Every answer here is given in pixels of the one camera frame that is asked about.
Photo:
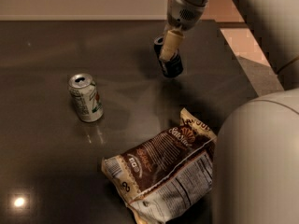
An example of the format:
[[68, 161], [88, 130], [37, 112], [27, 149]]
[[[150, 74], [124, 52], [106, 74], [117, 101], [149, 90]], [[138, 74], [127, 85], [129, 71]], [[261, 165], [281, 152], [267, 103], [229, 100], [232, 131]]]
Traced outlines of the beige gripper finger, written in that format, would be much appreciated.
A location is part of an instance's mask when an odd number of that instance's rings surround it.
[[177, 52], [184, 34], [180, 30], [169, 30], [164, 35], [164, 42], [160, 52], [159, 59], [163, 62], [169, 62]]

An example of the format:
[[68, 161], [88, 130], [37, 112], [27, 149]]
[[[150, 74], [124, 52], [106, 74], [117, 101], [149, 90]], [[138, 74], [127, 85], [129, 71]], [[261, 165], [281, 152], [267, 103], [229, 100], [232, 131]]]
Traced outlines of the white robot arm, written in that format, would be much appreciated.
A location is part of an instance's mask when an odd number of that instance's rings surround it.
[[[167, 61], [208, 0], [170, 0]], [[299, 224], [299, 0], [233, 0], [283, 89], [247, 102], [224, 121], [213, 161], [213, 224]]]

